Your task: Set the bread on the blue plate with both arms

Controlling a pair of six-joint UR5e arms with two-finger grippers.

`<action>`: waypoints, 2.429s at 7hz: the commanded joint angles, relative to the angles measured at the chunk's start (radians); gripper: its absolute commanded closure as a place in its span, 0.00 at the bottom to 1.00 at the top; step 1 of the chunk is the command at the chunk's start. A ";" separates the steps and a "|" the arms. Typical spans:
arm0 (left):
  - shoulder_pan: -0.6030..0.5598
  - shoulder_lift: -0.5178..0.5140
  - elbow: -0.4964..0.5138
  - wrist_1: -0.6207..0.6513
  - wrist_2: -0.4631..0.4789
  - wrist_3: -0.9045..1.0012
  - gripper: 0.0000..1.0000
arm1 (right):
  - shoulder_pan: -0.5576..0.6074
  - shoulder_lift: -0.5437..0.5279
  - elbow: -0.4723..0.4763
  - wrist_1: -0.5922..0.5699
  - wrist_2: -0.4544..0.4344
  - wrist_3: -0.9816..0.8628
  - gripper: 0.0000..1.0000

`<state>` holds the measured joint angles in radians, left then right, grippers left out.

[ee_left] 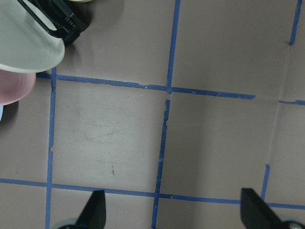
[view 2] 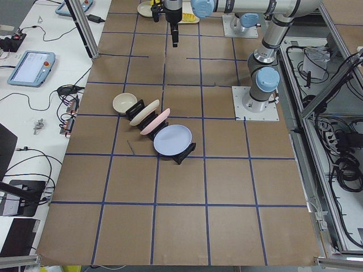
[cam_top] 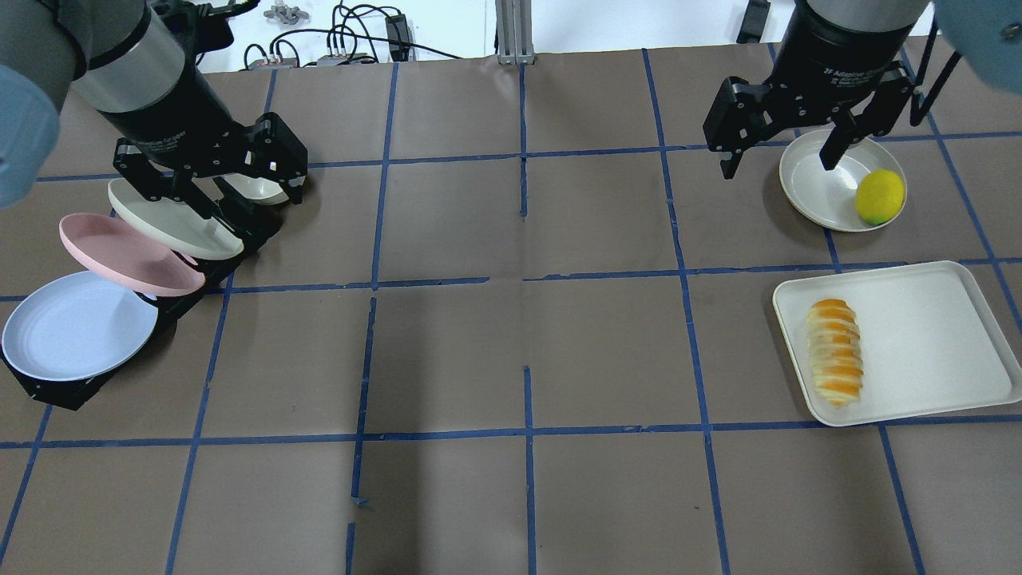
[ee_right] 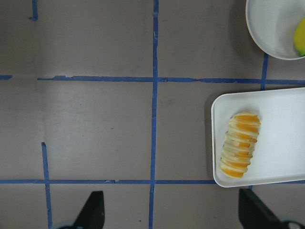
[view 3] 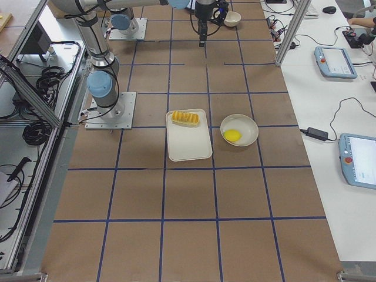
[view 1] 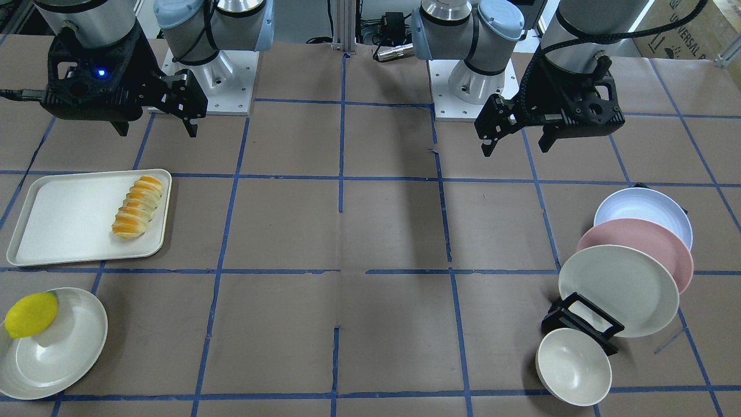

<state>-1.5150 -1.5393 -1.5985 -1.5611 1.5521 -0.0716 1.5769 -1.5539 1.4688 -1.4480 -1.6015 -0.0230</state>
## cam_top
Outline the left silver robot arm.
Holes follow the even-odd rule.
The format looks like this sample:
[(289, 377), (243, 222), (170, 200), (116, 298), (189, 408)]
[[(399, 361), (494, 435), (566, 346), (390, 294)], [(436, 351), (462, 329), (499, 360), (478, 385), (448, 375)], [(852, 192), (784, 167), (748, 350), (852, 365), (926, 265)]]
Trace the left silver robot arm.
[(309, 153), (277, 113), (233, 119), (197, 69), (198, 55), (233, 43), (230, 19), (256, 1), (4, 1), (2, 4), (2, 207), (28, 196), (76, 93), (129, 147), (117, 173), (149, 201), (220, 206), (196, 178), (241, 174), (277, 184), (301, 203)]

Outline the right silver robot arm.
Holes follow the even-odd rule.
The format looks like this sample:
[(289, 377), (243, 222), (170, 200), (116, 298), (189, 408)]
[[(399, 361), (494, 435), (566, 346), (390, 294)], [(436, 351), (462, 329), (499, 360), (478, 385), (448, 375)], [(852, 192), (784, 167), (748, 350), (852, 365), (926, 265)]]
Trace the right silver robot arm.
[(869, 136), (887, 134), (902, 110), (917, 125), (959, 61), (989, 86), (1020, 92), (1018, 1), (935, 1), (932, 35), (953, 57), (930, 91), (920, 93), (928, 59), (909, 75), (897, 54), (925, 10), (924, 1), (797, 1), (777, 61), (762, 84), (722, 81), (702, 125), (721, 153), (723, 177), (736, 175), (743, 154), (782, 131), (831, 126), (818, 156), (832, 170)]

